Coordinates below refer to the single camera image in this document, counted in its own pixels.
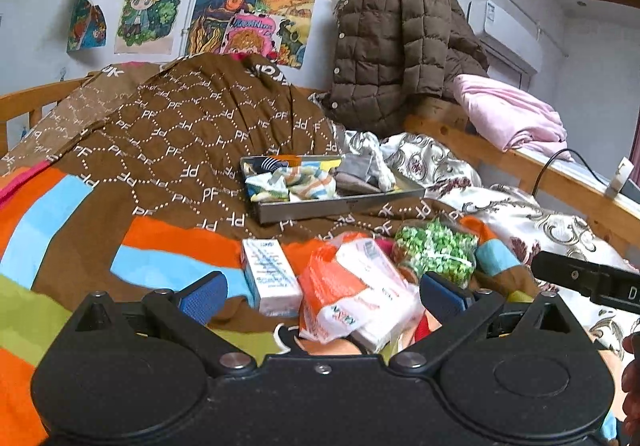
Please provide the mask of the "person's hand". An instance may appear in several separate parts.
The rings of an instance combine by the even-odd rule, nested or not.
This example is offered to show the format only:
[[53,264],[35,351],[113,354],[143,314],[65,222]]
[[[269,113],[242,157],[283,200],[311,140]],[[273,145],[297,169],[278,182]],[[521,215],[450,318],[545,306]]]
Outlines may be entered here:
[[622,390],[626,394],[623,411],[626,419],[624,431],[631,438],[630,444],[639,445],[640,434],[640,336],[638,332],[627,336],[623,340],[623,348],[634,355],[623,372]]

